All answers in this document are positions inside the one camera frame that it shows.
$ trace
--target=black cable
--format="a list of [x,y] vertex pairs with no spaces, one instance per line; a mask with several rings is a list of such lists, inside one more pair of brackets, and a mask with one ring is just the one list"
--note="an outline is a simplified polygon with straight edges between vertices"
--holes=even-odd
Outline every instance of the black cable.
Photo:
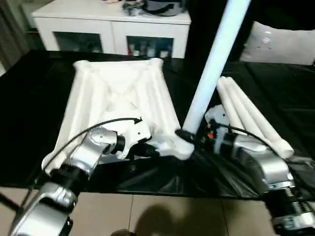
[[91,129],[94,129],[96,127],[99,127],[104,124],[112,123],[112,122],[117,122],[117,121],[123,121],[123,120],[133,120],[135,124],[141,121],[141,119],[138,118],[117,118],[117,119],[111,119],[111,120],[106,120],[103,122],[100,122],[98,124],[92,125],[89,128],[86,128],[85,130],[81,131],[77,135],[75,135],[72,139],[70,139],[67,143],[65,143],[54,155],[53,157],[47,162],[47,164],[44,166],[43,170],[40,172],[40,174],[37,176],[37,178],[34,180],[33,184],[28,188],[28,192],[26,196],[23,198],[23,201],[20,205],[20,209],[18,211],[18,214],[21,213],[24,210],[24,205],[26,204],[28,198],[30,197],[32,191],[34,190],[36,184],[38,183],[39,179],[41,179],[42,176],[45,175],[45,170],[46,168],[52,163],[52,161],[70,144],[72,143],[75,139],[77,139],[79,136],[89,132]]

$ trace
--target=white pipe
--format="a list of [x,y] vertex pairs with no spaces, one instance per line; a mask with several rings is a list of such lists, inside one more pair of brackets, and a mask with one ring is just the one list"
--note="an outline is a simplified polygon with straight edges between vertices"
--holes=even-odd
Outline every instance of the white pipe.
[[254,119],[249,114],[249,112],[246,110],[241,99],[237,96],[237,93],[234,90],[234,87],[231,85],[230,81],[227,78],[223,78],[222,82],[224,84],[224,87],[227,89],[229,96],[231,97],[232,104],[233,104],[239,118],[241,119],[242,124],[245,127],[245,129],[247,131],[257,135],[260,138],[264,138],[262,132],[260,131],[257,124],[255,123]]
[[226,79],[228,80],[229,85],[233,87],[233,90],[236,91],[241,103],[245,106],[246,110],[254,119],[265,138],[271,142],[272,147],[279,154],[279,156],[282,158],[291,157],[294,153],[294,150],[290,144],[281,138],[281,136],[276,132],[276,130],[259,111],[259,109],[253,104],[253,102],[247,97],[243,90],[237,85],[237,83],[230,77]]
[[183,129],[196,133],[207,110],[251,0],[229,0]]
[[231,98],[227,92],[227,88],[224,86],[224,81],[223,79],[225,79],[225,77],[220,77],[218,80],[218,84],[217,84],[217,91],[219,93],[219,96],[221,98],[221,102],[222,105],[224,107],[224,110],[227,114],[227,117],[229,119],[229,122],[232,126],[240,128],[240,129],[244,129],[243,124],[237,114],[237,111],[235,110],[233,103],[231,101]]

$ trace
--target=table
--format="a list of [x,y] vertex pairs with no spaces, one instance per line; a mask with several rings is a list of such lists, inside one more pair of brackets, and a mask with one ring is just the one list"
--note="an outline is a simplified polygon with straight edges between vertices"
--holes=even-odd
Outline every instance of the table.
[[[32,169],[53,150],[78,60],[120,61],[138,57],[37,52],[24,56],[0,78],[2,169],[0,186],[26,187]],[[165,59],[163,73],[180,124],[183,124],[202,68],[194,61]],[[312,66],[228,62],[231,76],[299,156],[315,157],[315,79]],[[209,107],[220,103],[215,92]],[[304,196],[314,200],[312,163],[290,163]],[[168,196],[258,199],[251,179],[223,157],[196,150],[188,161],[174,157],[98,166],[86,191]]]

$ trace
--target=curtain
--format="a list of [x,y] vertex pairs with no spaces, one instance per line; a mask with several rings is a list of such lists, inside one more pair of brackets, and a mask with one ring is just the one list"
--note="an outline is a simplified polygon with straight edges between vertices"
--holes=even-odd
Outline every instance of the curtain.
[[28,51],[26,38],[17,25],[7,0],[0,0],[0,61],[8,70]]

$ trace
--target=white pillow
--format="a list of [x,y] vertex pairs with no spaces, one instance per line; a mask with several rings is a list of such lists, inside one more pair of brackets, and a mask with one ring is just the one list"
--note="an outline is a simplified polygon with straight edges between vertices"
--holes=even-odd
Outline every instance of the white pillow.
[[311,65],[315,60],[315,30],[274,29],[254,22],[240,60]]

